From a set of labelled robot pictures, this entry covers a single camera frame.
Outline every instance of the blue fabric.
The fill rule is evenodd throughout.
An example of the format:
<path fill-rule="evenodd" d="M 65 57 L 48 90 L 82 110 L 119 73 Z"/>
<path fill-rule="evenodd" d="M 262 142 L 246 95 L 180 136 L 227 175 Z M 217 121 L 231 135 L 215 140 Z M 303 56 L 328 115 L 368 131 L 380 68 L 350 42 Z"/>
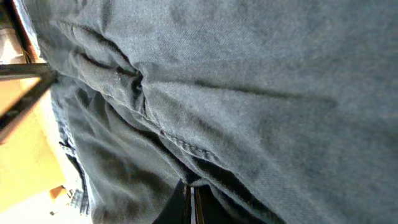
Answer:
<path fill-rule="evenodd" d="M 239 222 L 398 220 L 394 1 L 24 5 L 94 223 L 151 223 L 182 179 Z"/>

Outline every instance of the dark gray denim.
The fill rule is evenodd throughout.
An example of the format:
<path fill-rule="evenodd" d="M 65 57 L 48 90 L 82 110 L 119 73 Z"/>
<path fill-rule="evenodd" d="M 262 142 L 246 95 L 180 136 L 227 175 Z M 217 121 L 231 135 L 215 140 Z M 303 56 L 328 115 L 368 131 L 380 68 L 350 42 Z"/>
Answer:
<path fill-rule="evenodd" d="M 26 0 L 94 223 L 398 222 L 394 1 Z"/>

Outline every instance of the denim fabric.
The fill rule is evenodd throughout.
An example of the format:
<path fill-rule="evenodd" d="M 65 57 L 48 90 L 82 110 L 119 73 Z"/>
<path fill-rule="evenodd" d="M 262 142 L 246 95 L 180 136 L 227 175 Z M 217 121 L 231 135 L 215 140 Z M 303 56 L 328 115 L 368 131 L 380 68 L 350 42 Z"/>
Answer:
<path fill-rule="evenodd" d="M 94 223 L 153 222 L 178 179 L 241 222 L 398 220 L 394 1 L 24 5 Z"/>

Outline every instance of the gray cloth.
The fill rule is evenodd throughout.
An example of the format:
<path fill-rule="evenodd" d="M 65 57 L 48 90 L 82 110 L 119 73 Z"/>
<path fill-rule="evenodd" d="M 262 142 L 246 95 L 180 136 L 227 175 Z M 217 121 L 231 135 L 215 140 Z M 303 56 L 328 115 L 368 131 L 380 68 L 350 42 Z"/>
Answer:
<path fill-rule="evenodd" d="M 94 223 L 397 223 L 394 1 L 24 1 Z"/>

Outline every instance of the gray fabric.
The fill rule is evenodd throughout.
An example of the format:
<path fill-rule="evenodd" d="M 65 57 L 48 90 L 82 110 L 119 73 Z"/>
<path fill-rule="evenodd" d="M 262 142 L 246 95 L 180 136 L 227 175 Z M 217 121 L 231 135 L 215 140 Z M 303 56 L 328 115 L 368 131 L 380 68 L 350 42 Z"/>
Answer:
<path fill-rule="evenodd" d="M 94 223 L 178 179 L 237 220 L 397 223 L 393 1 L 24 1 Z"/>

